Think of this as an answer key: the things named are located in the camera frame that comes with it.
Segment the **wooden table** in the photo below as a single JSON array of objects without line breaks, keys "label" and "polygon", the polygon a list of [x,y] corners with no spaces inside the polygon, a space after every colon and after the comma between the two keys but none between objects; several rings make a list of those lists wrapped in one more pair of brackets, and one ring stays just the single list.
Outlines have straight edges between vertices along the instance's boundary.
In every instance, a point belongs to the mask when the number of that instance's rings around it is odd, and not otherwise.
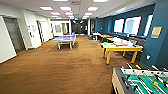
[{"label": "wooden table", "polygon": [[100,43],[100,45],[103,47],[103,58],[105,58],[105,52],[107,52],[107,60],[106,60],[107,65],[109,65],[110,55],[111,55],[112,51],[124,51],[123,56],[125,56],[125,51],[134,51],[134,54],[133,54],[132,60],[131,60],[131,63],[134,63],[138,51],[142,51],[142,48],[143,48],[142,46],[140,46],[140,47],[116,46],[113,43],[107,43],[107,45],[104,45],[104,43]]},{"label": "wooden table", "polygon": [[112,36],[109,35],[99,35],[99,36],[102,38],[102,41],[103,39],[112,38]]}]

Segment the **air vent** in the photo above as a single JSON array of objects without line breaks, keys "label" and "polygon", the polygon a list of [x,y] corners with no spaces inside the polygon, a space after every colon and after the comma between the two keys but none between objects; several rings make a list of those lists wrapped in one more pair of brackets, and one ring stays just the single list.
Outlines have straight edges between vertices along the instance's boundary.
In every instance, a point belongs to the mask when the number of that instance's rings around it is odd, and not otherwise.
[{"label": "air vent", "polygon": [[81,1],[69,1],[70,5],[80,5]]}]

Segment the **white wall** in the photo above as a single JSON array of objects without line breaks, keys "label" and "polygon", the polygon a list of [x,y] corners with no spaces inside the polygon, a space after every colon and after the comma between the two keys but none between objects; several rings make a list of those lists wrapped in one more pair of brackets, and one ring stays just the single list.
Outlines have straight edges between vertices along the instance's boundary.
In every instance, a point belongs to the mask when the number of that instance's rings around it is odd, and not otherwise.
[{"label": "white wall", "polygon": [[25,48],[26,48],[26,50],[28,50],[28,49],[33,48],[33,46],[32,46],[31,39],[30,39],[30,36],[29,36],[29,33],[28,33],[28,28],[27,28],[27,25],[26,25],[26,22],[25,22],[25,17],[24,17],[24,14],[23,14],[23,10],[19,9],[18,13],[19,13],[19,17],[20,17],[20,18],[18,18],[19,28],[20,28],[20,31],[21,31],[21,35],[22,35],[22,38],[23,38]]},{"label": "white wall", "polygon": [[3,17],[0,16],[0,63],[16,56],[15,49],[10,39]]},{"label": "white wall", "polygon": [[0,15],[19,18],[16,8],[0,4]]},{"label": "white wall", "polygon": [[48,41],[49,39],[52,39],[53,34],[52,34],[51,23],[49,19],[40,15],[36,15],[35,17],[36,17],[36,20],[41,23],[44,42]]},{"label": "white wall", "polygon": [[33,48],[37,48],[41,46],[40,35],[37,27],[35,14],[28,10],[23,10],[23,14],[25,17],[25,22],[28,28],[28,33],[31,39],[31,43]]},{"label": "white wall", "polygon": [[88,20],[88,35],[90,35],[90,19]]},{"label": "white wall", "polygon": [[[54,36],[60,36],[60,35],[63,35],[62,23],[69,23],[69,21],[51,21],[51,23],[52,23],[52,28],[53,28]],[[56,33],[56,31],[55,31],[55,25],[60,25],[61,26],[61,33]]]}]

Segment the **ceiling light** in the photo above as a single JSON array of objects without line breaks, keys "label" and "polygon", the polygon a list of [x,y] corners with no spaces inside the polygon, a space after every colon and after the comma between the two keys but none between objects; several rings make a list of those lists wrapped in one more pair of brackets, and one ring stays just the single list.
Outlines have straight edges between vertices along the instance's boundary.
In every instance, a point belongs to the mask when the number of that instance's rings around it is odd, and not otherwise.
[{"label": "ceiling light", "polygon": [[73,15],[73,13],[71,13],[71,12],[66,12],[65,14],[66,15]]},{"label": "ceiling light", "polygon": [[56,18],[56,19],[62,19],[61,17],[58,17],[58,18]]},{"label": "ceiling light", "polygon": [[96,11],[98,9],[98,7],[89,7],[88,11]]},{"label": "ceiling light", "polygon": [[53,0],[53,1],[68,1],[68,0]]},{"label": "ceiling light", "polygon": [[92,15],[92,13],[87,12],[87,13],[85,13],[85,15]]},{"label": "ceiling light", "polygon": [[108,0],[93,0],[93,2],[107,2]]},{"label": "ceiling light", "polygon": [[58,12],[51,12],[52,15],[60,15]]},{"label": "ceiling light", "polygon": [[84,18],[87,18],[87,17],[89,17],[89,16],[88,16],[88,15],[84,15],[83,17],[84,17]]},{"label": "ceiling light", "polygon": [[87,18],[82,18],[82,19],[87,19]]},{"label": "ceiling light", "polygon": [[60,7],[60,9],[63,10],[63,11],[70,11],[71,10],[70,7]]},{"label": "ceiling light", "polygon": [[51,17],[58,17],[58,16],[51,16]]},{"label": "ceiling light", "polygon": [[43,10],[53,10],[51,7],[40,7]]},{"label": "ceiling light", "polygon": [[74,19],[74,17],[70,17],[70,19]]},{"label": "ceiling light", "polygon": [[74,17],[74,16],[68,16],[69,18]]}]

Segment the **table leg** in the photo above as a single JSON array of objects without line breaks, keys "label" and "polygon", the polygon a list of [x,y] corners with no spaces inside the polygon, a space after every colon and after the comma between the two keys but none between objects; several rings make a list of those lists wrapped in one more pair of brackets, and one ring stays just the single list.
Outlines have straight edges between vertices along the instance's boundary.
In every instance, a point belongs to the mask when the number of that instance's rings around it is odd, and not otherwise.
[{"label": "table leg", "polygon": [[58,49],[60,49],[60,48],[61,48],[61,47],[60,47],[60,45],[61,45],[61,44],[59,44],[59,43],[58,43]]},{"label": "table leg", "polygon": [[69,45],[70,45],[70,49],[72,49],[72,43],[71,42],[69,43]]},{"label": "table leg", "polygon": [[109,65],[110,55],[111,55],[111,51],[108,51],[108,52],[107,52],[107,61],[106,61],[106,64],[107,64],[107,65]]},{"label": "table leg", "polygon": [[103,48],[103,58],[105,58],[106,48]]},{"label": "table leg", "polygon": [[123,57],[125,57],[125,51],[123,52]]},{"label": "table leg", "polygon": [[132,56],[131,63],[135,63],[135,59],[136,59],[137,53],[138,53],[138,51],[134,51],[134,54],[133,54],[133,56]]},{"label": "table leg", "polygon": [[97,35],[96,35],[96,41],[97,41]]}]

